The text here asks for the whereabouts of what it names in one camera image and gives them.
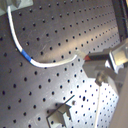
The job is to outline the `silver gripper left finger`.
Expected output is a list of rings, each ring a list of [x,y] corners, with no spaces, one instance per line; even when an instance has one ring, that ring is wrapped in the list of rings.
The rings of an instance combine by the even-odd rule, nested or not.
[[[88,78],[94,78],[98,86],[109,84],[116,94],[120,93],[117,73],[105,66],[105,61],[88,61],[83,64],[83,69]]]

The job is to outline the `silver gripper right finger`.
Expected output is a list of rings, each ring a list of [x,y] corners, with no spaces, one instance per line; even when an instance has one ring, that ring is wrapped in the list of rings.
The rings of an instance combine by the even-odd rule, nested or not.
[[[81,57],[85,62],[87,61],[103,61],[103,60],[110,60],[110,50],[105,49],[101,52],[94,52],[94,53],[84,53],[80,50],[76,51],[76,54]]]

